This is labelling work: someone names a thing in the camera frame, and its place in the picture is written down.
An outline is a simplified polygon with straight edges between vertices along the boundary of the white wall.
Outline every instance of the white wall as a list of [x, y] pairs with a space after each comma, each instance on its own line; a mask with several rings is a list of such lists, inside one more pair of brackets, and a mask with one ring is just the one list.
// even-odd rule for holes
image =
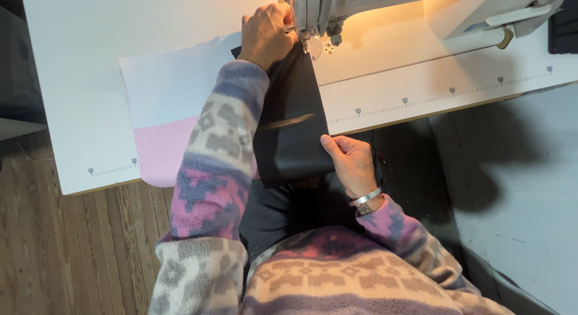
[[430, 122], [461, 243], [495, 269], [481, 275], [468, 262], [473, 280], [514, 312], [538, 312], [532, 295], [576, 314], [578, 85]]

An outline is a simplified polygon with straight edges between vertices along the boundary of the pink mat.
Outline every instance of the pink mat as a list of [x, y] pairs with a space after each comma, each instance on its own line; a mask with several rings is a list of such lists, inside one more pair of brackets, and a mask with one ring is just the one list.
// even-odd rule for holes
[[[175, 185], [192, 128], [199, 117], [134, 129], [141, 178], [156, 187]], [[259, 178], [253, 156], [253, 178]]]

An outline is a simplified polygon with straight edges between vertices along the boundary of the fleece sweater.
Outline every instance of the fleece sweater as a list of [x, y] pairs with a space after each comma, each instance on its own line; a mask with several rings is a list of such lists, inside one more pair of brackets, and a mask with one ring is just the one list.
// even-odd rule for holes
[[388, 195], [366, 230], [290, 237], [251, 265], [239, 241], [252, 138], [269, 80], [253, 63], [220, 70], [180, 167], [149, 314], [511, 314], [481, 296], [454, 257]]

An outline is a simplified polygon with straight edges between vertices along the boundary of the silver bracelet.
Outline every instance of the silver bracelet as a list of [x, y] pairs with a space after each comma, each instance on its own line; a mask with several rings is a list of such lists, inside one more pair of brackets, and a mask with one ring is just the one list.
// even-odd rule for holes
[[355, 201], [349, 202], [349, 206], [350, 207], [359, 207], [359, 206], [361, 206], [362, 203], [366, 202], [367, 200], [370, 200], [371, 198], [373, 198], [374, 196], [376, 196], [380, 193], [381, 193], [381, 188], [378, 187], [377, 189], [373, 190], [372, 193], [367, 194], [366, 196], [362, 196], [361, 198], [359, 198]]

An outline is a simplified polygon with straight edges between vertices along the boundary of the hand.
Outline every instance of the hand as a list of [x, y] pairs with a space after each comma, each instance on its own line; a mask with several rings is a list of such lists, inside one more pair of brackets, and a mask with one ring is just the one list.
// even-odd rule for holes
[[[321, 142], [333, 159], [337, 177], [351, 199], [359, 199], [378, 188], [369, 143], [344, 136], [331, 138], [327, 134], [322, 135]], [[383, 197], [378, 195], [357, 209], [365, 215], [379, 209], [382, 204]]]
[[297, 34], [285, 34], [285, 24], [293, 24], [291, 6], [272, 3], [261, 6], [253, 16], [243, 16], [241, 53], [238, 60], [255, 63], [267, 71], [273, 62], [281, 61], [299, 40]]

